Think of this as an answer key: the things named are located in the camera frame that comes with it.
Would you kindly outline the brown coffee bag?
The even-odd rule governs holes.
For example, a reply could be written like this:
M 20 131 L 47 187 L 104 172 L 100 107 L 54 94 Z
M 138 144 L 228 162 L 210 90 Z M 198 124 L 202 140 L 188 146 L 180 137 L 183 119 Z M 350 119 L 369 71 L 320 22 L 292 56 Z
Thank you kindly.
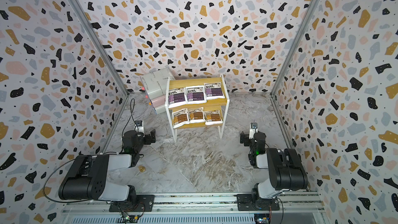
M 205 116 L 206 125 L 223 124 L 223 119 L 220 110 L 206 111 L 204 112 L 204 116 Z
M 190 120 L 187 108 L 183 108 L 172 113 L 172 125 L 174 129 L 180 128 L 189 123 Z
M 188 116 L 190 123 L 204 123 L 206 121 L 202 107 L 188 110 Z

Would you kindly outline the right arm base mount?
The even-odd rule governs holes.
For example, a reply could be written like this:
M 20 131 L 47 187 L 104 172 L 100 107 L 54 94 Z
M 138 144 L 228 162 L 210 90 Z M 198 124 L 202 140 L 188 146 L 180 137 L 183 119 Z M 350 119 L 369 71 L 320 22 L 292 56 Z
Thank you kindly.
M 236 195 L 239 211 L 279 211 L 280 206 L 276 199 L 262 199 L 251 194 Z

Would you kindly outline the purple coffee bag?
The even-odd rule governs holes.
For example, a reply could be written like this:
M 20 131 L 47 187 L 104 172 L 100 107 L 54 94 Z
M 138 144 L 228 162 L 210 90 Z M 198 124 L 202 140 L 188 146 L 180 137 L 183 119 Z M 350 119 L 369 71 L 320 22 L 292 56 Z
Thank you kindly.
M 204 104 L 207 102 L 204 85 L 186 87 L 186 93 L 188 104 Z
M 205 83 L 204 88 L 205 96 L 208 101 L 225 98 L 221 83 Z
M 185 88 L 176 88 L 168 91 L 168 107 L 175 108 L 188 103 Z

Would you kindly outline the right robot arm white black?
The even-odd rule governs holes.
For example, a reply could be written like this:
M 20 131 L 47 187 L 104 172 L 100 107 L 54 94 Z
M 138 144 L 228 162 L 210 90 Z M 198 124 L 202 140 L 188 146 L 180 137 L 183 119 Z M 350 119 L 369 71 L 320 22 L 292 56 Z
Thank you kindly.
M 252 203 L 260 204 L 286 191 L 308 187 L 307 174 L 295 149 L 271 148 L 266 143 L 266 134 L 260 132 L 256 125 L 251 126 L 248 134 L 242 132 L 239 142 L 249 148 L 250 165 L 268 171 L 268 179 L 253 187 Z

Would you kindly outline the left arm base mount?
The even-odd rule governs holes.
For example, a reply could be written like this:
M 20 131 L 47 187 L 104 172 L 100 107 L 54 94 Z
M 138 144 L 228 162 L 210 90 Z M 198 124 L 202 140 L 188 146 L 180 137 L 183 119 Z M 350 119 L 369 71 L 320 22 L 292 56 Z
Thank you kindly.
M 151 212 L 155 200 L 155 195 L 136 195 L 133 200 L 114 201 L 110 204 L 109 212 Z

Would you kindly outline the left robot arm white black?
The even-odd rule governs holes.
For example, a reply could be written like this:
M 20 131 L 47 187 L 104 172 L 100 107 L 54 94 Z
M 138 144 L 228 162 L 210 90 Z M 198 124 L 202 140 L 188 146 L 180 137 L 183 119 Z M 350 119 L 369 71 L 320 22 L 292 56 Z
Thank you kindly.
M 145 145 L 156 142 L 155 129 L 149 134 L 130 130 L 122 136 L 123 151 L 89 156 L 79 155 L 72 163 L 59 188 L 62 200 L 96 200 L 137 202 L 136 191 L 130 185 L 107 181 L 108 172 L 137 165 Z

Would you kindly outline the two-tier wooden white shelf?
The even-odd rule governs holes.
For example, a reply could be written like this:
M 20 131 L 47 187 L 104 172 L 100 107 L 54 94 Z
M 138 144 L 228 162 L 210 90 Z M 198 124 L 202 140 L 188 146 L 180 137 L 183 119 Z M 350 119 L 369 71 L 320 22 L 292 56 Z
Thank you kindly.
M 175 108 L 169 108 L 168 107 L 168 91 L 171 89 L 176 89 L 176 88 L 186 88 L 189 86 L 201 86 L 204 85 L 205 83 L 221 83 L 222 84 L 222 91 L 224 93 L 225 98 L 224 99 L 216 99 L 216 100 L 207 100 L 206 103 L 204 104 L 186 104 L 183 106 L 175 107 Z M 169 124 L 173 133 L 173 139 L 174 141 L 177 141 L 177 131 L 180 129 L 186 129 L 186 128 L 204 128 L 204 127 L 211 127 L 211 126 L 216 126 L 219 131 L 219 137 L 221 138 L 223 136 L 223 131 L 225 127 L 225 118 L 229 109 L 229 103 L 230 103 L 230 98 L 228 95 L 227 87 L 226 87 L 226 82 L 224 80 L 224 75 L 220 75 L 220 77 L 214 77 L 214 78 L 202 78 L 202 79 L 183 79 L 183 80 L 168 80 L 167 82 L 167 87 L 166 87 L 166 102 L 165 102 L 165 107 L 166 107 L 166 114 L 169 120 Z M 196 109 L 202 107 L 204 109 L 204 112 L 206 111 L 214 111 L 214 110 L 220 110 L 221 111 L 221 116 L 223 119 L 223 124 L 218 124 L 218 125 L 206 125 L 204 123 L 189 123 L 186 124 L 180 128 L 174 129 L 172 125 L 172 113 L 178 110 L 181 110 L 183 108 L 187 108 L 188 110 Z

